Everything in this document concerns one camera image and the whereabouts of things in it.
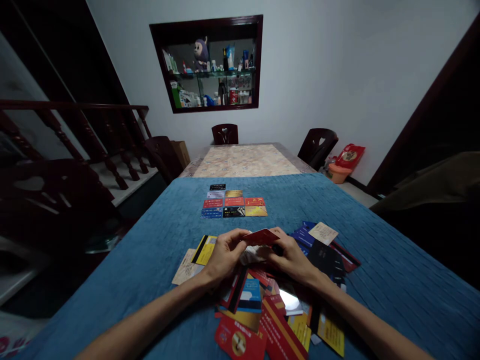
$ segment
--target stuffed toy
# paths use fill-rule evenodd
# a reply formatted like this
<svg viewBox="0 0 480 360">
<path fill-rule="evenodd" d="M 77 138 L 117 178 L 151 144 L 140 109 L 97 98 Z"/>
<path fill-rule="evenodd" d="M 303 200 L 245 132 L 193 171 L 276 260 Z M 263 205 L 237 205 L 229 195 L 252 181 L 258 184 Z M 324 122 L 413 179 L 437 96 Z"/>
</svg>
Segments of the stuffed toy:
<svg viewBox="0 0 480 360">
<path fill-rule="evenodd" d="M 207 49 L 207 37 L 205 41 L 197 39 L 195 41 L 195 47 L 193 48 L 193 56 L 195 56 L 195 72 L 207 71 L 207 61 L 209 60 L 209 50 Z"/>
</svg>

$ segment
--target orange bucket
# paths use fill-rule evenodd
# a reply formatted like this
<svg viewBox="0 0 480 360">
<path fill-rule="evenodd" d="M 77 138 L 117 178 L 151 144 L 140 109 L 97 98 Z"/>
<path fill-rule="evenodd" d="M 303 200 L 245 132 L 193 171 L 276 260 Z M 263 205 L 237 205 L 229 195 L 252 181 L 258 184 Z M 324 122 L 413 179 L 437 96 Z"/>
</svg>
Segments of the orange bucket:
<svg viewBox="0 0 480 360">
<path fill-rule="evenodd" d="M 343 184 L 348 175 L 352 173 L 352 169 L 341 167 L 335 164 L 328 165 L 326 176 L 333 181 L 334 184 Z"/>
</svg>

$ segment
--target white wall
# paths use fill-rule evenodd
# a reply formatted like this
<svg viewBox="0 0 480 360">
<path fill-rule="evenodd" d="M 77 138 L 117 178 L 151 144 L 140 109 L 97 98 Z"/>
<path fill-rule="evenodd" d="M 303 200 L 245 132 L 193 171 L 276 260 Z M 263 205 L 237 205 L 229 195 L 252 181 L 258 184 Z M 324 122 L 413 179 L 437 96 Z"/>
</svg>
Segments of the white wall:
<svg viewBox="0 0 480 360">
<path fill-rule="evenodd" d="M 0 32 L 0 99 L 49 101 L 22 60 Z M 19 128 L 20 133 L 45 159 L 71 159 L 72 155 L 55 135 L 46 127 L 33 110 L 6 110 L 5 113 Z M 65 121 L 53 111 L 61 128 L 84 159 L 90 157 L 69 129 Z"/>
<path fill-rule="evenodd" d="M 131 104 L 153 135 L 185 140 L 193 158 L 211 127 L 241 143 L 296 154 L 310 128 L 338 134 L 334 153 L 367 147 L 367 184 L 480 10 L 478 0 L 87 0 Z M 263 14 L 259 108 L 172 113 L 149 24 Z"/>
</svg>

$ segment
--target table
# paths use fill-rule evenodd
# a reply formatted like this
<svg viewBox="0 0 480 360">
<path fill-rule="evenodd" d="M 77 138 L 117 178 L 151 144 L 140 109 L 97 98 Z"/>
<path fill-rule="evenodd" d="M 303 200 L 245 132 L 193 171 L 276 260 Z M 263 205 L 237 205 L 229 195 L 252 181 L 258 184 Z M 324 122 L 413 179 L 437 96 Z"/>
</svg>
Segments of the table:
<svg viewBox="0 0 480 360">
<path fill-rule="evenodd" d="M 201 220 L 211 184 L 263 197 L 268 217 Z M 236 227 L 291 232 L 302 220 L 322 221 L 362 265 L 347 292 L 437 359 L 478 355 L 480 293 L 320 173 L 268 177 L 178 178 L 29 344 L 21 359 L 71 359 L 98 335 L 173 289 L 187 249 L 202 235 Z M 146 359 L 228 359 L 215 343 L 219 320 L 208 296 L 182 313 Z M 339 357 L 310 345 L 311 359 Z M 345 358 L 372 356 L 345 328 Z"/>
<path fill-rule="evenodd" d="M 279 142 L 207 146 L 180 178 L 241 178 L 317 171 Z"/>
</svg>

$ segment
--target hand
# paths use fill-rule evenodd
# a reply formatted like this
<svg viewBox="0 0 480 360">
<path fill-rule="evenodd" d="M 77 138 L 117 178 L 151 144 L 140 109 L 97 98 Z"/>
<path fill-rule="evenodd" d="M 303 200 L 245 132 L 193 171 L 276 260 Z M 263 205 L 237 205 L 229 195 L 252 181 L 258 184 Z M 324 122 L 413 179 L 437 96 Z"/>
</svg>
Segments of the hand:
<svg viewBox="0 0 480 360">
<path fill-rule="evenodd" d="M 241 238 L 248 234 L 250 231 L 236 228 L 217 237 L 210 259 L 201 271 L 214 284 L 219 284 L 230 275 L 247 248 L 247 243 Z"/>
<path fill-rule="evenodd" d="M 305 286 L 312 286 L 318 281 L 316 278 L 319 273 L 322 273 L 307 259 L 295 239 L 288 236 L 279 227 L 271 228 L 270 231 L 279 237 L 275 244 L 283 249 L 283 256 L 278 256 L 266 247 L 259 249 L 258 254 L 265 258 L 268 263 L 274 264 L 281 271 Z"/>
</svg>

